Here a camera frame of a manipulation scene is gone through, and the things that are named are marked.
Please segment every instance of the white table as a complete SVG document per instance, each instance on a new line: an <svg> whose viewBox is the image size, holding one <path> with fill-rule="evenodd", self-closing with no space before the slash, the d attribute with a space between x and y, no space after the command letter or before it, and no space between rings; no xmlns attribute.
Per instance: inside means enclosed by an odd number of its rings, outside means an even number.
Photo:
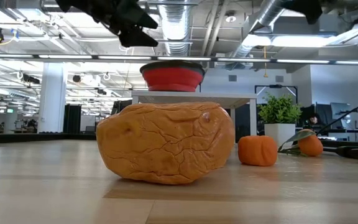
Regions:
<svg viewBox="0 0 358 224"><path fill-rule="evenodd" d="M132 91L132 104L135 103L181 103L215 102L230 109L231 119L236 123L236 108L249 103L250 133L256 135L256 94L187 93L165 91Z"/></svg>

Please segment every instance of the red silicone bowl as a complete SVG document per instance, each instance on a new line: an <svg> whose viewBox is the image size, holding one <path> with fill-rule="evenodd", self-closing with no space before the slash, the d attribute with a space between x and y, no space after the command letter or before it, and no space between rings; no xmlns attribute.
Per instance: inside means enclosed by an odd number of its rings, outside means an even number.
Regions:
<svg viewBox="0 0 358 224"><path fill-rule="evenodd" d="M200 64L184 60L149 63L140 72L149 91L195 92L205 75Z"/></svg>

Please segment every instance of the white pot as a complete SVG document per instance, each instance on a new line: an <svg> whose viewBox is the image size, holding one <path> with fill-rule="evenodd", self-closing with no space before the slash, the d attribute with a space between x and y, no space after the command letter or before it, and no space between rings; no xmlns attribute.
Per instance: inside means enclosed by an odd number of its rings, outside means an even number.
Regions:
<svg viewBox="0 0 358 224"><path fill-rule="evenodd" d="M265 124L265 135L272 137L278 147L294 134L295 124ZM289 148L291 145L292 142L285 143L283 148Z"/></svg>

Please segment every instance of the potted plant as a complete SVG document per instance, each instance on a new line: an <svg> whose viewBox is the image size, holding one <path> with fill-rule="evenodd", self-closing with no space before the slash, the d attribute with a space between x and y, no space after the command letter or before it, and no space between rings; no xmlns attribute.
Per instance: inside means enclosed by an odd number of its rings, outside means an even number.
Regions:
<svg viewBox="0 0 358 224"><path fill-rule="evenodd" d="M289 95L275 97L270 93L264 97L266 105L259 105L259 116L265 123L265 135L274 139L277 146L282 146L295 134L295 124L300 118L300 106L293 104ZM290 147L292 142L285 143Z"/></svg>

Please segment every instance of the small orange pumpkin toy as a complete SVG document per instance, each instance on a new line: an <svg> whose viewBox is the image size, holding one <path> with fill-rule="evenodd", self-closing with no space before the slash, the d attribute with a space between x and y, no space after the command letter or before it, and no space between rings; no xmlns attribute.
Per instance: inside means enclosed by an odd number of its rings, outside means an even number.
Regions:
<svg viewBox="0 0 358 224"><path fill-rule="evenodd" d="M300 151L307 156L318 156L321 153L323 153L323 144L315 134L299 140L298 145Z"/></svg>
<svg viewBox="0 0 358 224"><path fill-rule="evenodd" d="M277 160L277 145L269 136L246 136L239 141L239 159L252 166L272 166Z"/></svg>

